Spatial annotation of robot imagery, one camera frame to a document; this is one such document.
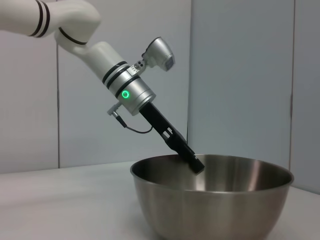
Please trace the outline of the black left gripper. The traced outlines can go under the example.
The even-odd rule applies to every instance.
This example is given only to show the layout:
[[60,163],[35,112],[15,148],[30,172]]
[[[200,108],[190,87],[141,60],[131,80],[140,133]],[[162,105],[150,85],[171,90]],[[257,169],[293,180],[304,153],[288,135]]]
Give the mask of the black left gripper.
[[199,160],[180,132],[151,102],[144,104],[139,113],[163,138],[168,147],[179,154],[194,174],[198,175],[205,169],[204,164]]

